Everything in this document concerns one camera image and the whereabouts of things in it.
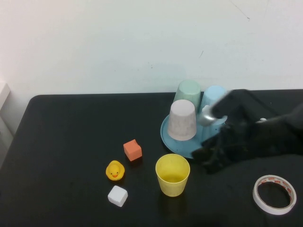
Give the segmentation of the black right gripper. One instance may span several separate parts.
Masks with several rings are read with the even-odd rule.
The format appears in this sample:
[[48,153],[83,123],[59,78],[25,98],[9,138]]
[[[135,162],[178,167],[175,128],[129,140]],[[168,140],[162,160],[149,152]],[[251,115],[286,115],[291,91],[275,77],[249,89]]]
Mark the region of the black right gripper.
[[205,140],[192,152],[207,174],[215,174],[237,162],[277,155],[277,124],[272,121],[225,125],[221,133]]

